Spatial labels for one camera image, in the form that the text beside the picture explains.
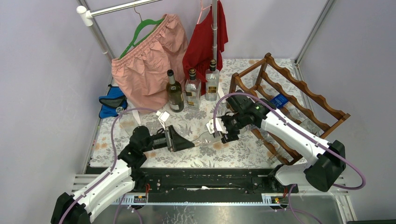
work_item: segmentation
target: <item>blue label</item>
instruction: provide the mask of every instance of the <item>blue label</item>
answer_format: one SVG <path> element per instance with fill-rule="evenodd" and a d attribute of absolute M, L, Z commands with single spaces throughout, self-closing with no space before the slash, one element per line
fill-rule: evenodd
<path fill-rule="evenodd" d="M 284 95 L 278 94 L 276 97 L 270 100 L 270 102 L 273 103 L 277 108 L 282 108 L 288 102 L 288 100 Z"/>

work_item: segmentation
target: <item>pink hanger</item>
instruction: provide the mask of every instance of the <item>pink hanger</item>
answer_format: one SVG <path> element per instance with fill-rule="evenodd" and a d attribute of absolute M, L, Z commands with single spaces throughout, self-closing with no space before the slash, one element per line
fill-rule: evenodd
<path fill-rule="evenodd" d="M 199 24 L 199 20 L 201 20 L 202 11 L 204 11 L 204 10 L 207 9 L 207 8 L 210 8 L 210 6 L 204 8 L 204 7 L 202 6 L 202 0 L 201 0 L 201 13 L 199 14 L 199 18 L 198 18 L 197 24 Z"/>

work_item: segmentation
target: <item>white pipe joint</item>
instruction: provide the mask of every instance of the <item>white pipe joint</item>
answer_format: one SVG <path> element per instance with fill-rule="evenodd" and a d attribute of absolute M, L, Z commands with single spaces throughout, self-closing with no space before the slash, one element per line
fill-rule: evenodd
<path fill-rule="evenodd" d="M 84 6 L 78 6 L 77 13 L 80 14 L 81 18 L 83 19 L 84 24 L 87 27 L 90 27 L 93 25 L 93 21 L 92 21 L 93 17 L 91 16 L 90 10 L 86 10 L 86 8 Z"/>

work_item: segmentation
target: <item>green glass bottle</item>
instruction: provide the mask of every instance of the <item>green glass bottle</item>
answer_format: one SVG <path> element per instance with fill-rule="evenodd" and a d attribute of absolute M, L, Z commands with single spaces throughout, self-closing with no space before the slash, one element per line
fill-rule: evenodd
<path fill-rule="evenodd" d="M 182 85 L 175 80 L 173 70 L 168 70 L 169 82 L 166 85 L 170 109 L 174 112 L 181 112 L 184 109 Z"/>

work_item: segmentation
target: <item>floral pattern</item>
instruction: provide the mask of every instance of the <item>floral pattern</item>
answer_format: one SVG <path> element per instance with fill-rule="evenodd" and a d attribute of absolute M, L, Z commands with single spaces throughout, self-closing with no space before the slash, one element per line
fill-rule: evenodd
<path fill-rule="evenodd" d="M 235 72 L 242 72 L 258 60 L 255 59 L 224 59 L 223 69 L 220 72 L 220 83 L 223 92 L 229 92 L 231 76 Z M 288 68 L 292 75 L 293 69 L 290 59 L 276 59 L 276 63 L 281 67 Z M 252 87 L 257 78 L 259 68 L 253 70 L 242 78 L 247 87 Z M 269 77 L 280 83 L 288 94 L 294 95 L 301 105 L 303 104 L 300 90 L 286 80 L 282 75 L 276 72 L 272 67 L 266 69 Z M 273 89 L 264 80 L 262 86 L 265 91 L 273 96 L 278 92 Z M 194 140 L 206 131 L 205 124 L 211 119 L 215 107 L 214 101 L 206 101 L 205 97 L 201 97 L 200 110 L 192 110 L 185 108 L 182 112 L 174 113 L 170 110 L 169 105 L 165 105 L 161 111 L 167 111 L 171 114 L 165 123 L 166 126 L 173 125 L 176 131 L 188 140 Z M 288 103 L 288 109 L 293 109 L 293 105 Z M 226 104 L 221 104 L 218 108 L 218 115 L 227 112 Z M 162 128 L 160 122 L 154 113 L 140 114 L 141 122 L 151 132 L 155 134 Z M 132 114 L 126 114 L 121 118 L 133 119 Z M 98 127 L 99 131 L 95 144 L 92 146 L 92 157 L 89 165 L 91 167 L 107 167 L 113 162 L 113 149 L 110 138 L 111 126 L 114 118 L 102 119 Z M 169 152 L 166 148 L 161 148 L 146 152 L 147 160 L 142 167 L 167 167 L 167 168 L 273 168 L 279 162 L 272 165 L 267 163 L 267 159 L 272 155 L 267 148 L 259 141 L 251 132 L 245 132 L 240 135 L 239 141 L 229 142 L 226 144 L 215 143 L 208 147 L 195 147 L 175 153 Z M 119 122 L 114 128 L 114 143 L 117 153 L 128 144 L 129 136 L 122 128 Z"/>

